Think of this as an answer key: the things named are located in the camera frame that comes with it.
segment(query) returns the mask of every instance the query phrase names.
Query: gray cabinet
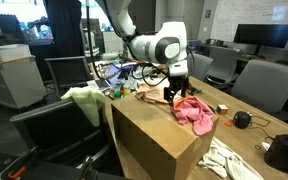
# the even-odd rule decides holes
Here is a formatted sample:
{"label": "gray cabinet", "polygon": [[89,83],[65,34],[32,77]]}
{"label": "gray cabinet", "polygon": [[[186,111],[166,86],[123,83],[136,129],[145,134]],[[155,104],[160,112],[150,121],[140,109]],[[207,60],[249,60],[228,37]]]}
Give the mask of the gray cabinet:
{"label": "gray cabinet", "polygon": [[21,109],[47,95],[35,58],[0,62],[0,104]]}

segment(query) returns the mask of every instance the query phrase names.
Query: cardboard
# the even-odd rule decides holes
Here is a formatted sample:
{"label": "cardboard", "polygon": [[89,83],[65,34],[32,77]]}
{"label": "cardboard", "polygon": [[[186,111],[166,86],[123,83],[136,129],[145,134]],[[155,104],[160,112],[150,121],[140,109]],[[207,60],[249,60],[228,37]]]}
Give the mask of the cardboard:
{"label": "cardboard", "polygon": [[207,153],[211,132],[197,137],[192,123],[178,124],[169,105],[154,105],[134,95],[112,104],[116,138],[134,156],[152,179],[184,180]]}

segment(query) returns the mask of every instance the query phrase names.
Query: office desk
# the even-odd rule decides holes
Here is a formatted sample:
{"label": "office desk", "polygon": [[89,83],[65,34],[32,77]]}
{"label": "office desk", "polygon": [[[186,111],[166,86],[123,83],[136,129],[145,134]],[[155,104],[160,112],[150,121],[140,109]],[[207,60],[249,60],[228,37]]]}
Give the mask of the office desk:
{"label": "office desk", "polygon": [[[264,162],[265,150],[262,147],[260,150],[255,148],[256,145],[261,146],[261,142],[264,142],[266,134],[260,129],[238,129],[234,126],[227,127],[224,122],[231,120],[237,111],[248,111],[253,115],[263,117],[271,121],[271,123],[264,127],[263,129],[272,137],[279,134],[288,134],[288,124],[242,102],[239,101],[228,94],[225,94],[212,86],[209,86],[195,78],[190,78],[190,82],[194,87],[201,88],[203,91],[196,96],[203,100],[210,106],[216,107],[218,104],[225,104],[228,108],[227,115],[221,115],[217,129],[215,132],[215,137],[221,140],[223,143],[232,148],[236,153],[238,153],[242,158],[248,162],[254,169],[256,169],[264,179],[288,179],[288,174],[281,171],[275,170],[274,168],[268,166]],[[138,162],[132,157],[132,155],[127,151],[127,149],[115,139],[114,125],[111,113],[111,100],[107,98],[107,103],[105,104],[105,113],[108,121],[109,128],[113,134],[115,145],[118,151],[119,158],[124,170],[124,174],[127,178],[131,179],[150,179],[148,174],[143,170],[143,168],[138,164]],[[254,122],[263,123],[258,118],[253,119]],[[221,179],[213,171],[208,169],[203,169],[200,166],[196,166],[191,172],[187,180],[195,179]]]}

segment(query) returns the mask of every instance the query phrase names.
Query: wooden table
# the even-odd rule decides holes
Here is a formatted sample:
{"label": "wooden table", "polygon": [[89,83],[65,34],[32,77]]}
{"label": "wooden table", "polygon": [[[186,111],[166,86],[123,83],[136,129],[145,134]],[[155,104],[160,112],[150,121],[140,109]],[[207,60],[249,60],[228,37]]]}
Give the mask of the wooden table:
{"label": "wooden table", "polygon": [[[209,86],[195,78],[190,78],[190,82],[194,87],[202,89],[200,94],[196,96],[212,107],[218,104],[225,104],[228,108],[227,115],[220,115],[220,120],[217,125],[215,137],[228,145],[237,154],[239,154],[247,163],[257,170],[264,179],[288,179],[288,174],[278,171],[264,162],[265,150],[262,147],[260,150],[255,148],[256,145],[261,146],[261,142],[265,142],[266,134],[261,129],[238,129],[234,126],[227,127],[224,122],[232,120],[232,117],[237,111],[248,111],[254,116],[260,116],[268,119],[271,123],[263,129],[272,137],[280,134],[288,134],[288,124],[242,102],[228,94],[225,94],[212,86]],[[111,100],[107,98],[105,113],[109,128],[113,134],[115,145],[118,151],[121,164],[127,178],[131,179],[150,179],[148,174],[125,149],[125,147],[115,139],[114,126],[111,114]],[[253,118],[254,122],[263,123],[259,118]],[[213,171],[196,166],[187,180],[195,179],[221,179]]]}

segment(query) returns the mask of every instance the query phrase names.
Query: black chair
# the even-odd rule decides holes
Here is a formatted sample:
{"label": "black chair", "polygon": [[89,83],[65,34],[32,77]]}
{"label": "black chair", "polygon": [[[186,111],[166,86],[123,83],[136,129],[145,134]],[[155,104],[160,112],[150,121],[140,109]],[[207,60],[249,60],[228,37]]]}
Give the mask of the black chair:
{"label": "black chair", "polygon": [[93,80],[84,56],[45,59],[51,72],[56,94],[62,96],[70,87],[87,86]]}
{"label": "black chair", "polygon": [[74,100],[65,99],[16,115],[10,122],[29,149],[41,149],[39,160],[76,167],[91,155],[93,167],[100,171],[115,151],[105,132],[102,108],[98,113],[100,125],[94,127]]}

